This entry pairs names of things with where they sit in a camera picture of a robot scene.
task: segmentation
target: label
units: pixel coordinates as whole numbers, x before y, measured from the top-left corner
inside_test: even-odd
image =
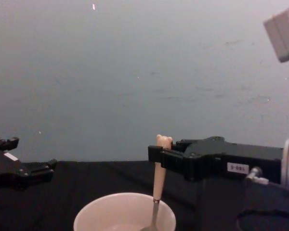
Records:
[[[5,155],[6,157],[10,158],[10,159],[13,160],[13,161],[18,160],[16,156],[13,156],[13,155],[10,154],[10,153],[5,153],[4,155]]]
[[[236,163],[227,163],[227,171],[247,175],[250,172],[250,167],[248,165],[242,165],[242,164],[236,164]]]

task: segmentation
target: black tablecloth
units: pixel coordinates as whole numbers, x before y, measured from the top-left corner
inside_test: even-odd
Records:
[[[154,165],[138,162],[58,162],[50,182],[23,192],[0,189],[0,231],[72,231],[77,213],[99,197],[121,192],[152,194]],[[177,231],[195,230],[197,184],[168,171],[162,200],[174,211]],[[210,179],[202,201],[202,231],[236,231],[235,218],[243,205],[288,206],[280,192],[255,188],[244,201],[241,182]],[[249,230],[289,231],[280,218],[246,217]]]

